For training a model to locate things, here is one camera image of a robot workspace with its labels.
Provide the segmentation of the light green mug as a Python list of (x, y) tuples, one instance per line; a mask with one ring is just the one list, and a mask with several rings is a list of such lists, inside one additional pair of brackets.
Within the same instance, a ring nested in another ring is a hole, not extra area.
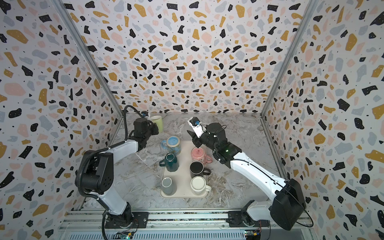
[(164, 129), (163, 118), (161, 116), (152, 116), (150, 120), (157, 125), (159, 133), (161, 134)]

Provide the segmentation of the pink mug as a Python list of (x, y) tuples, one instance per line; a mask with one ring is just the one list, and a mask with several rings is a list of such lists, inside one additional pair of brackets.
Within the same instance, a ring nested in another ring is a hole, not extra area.
[(192, 161), (201, 162), (203, 165), (210, 164), (213, 162), (213, 159), (207, 155), (207, 152), (203, 148), (193, 148), (191, 151)]

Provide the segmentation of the light blue mug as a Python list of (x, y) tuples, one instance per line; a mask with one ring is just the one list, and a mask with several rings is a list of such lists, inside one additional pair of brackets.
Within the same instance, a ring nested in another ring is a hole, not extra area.
[(178, 155), (181, 152), (181, 141), (176, 136), (171, 136), (167, 140), (161, 142), (161, 147), (165, 149), (168, 153)]

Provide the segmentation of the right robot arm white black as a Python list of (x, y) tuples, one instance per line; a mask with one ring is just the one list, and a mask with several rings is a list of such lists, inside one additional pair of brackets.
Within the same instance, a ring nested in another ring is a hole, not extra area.
[(218, 162), (245, 176), (268, 197), (268, 201), (262, 203), (249, 201), (239, 217), (229, 218), (230, 224), (253, 227), (260, 220), (269, 220), (290, 231), (298, 223), (302, 213), (306, 212), (306, 203), (296, 180), (287, 181), (261, 167), (228, 141), (220, 123), (204, 125), (198, 118), (192, 117), (188, 124), (192, 128), (188, 133), (196, 147), (204, 145), (211, 149)]

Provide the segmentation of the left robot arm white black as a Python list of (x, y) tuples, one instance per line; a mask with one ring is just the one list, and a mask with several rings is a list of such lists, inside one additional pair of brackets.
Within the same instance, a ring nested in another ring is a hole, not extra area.
[(146, 118), (134, 121), (134, 130), (128, 132), (125, 124), (123, 141), (97, 151), (86, 151), (77, 171), (75, 185), (85, 198), (97, 200), (105, 209), (108, 220), (120, 228), (134, 224), (131, 206), (113, 187), (114, 164), (146, 147), (151, 136), (158, 135), (157, 124)]

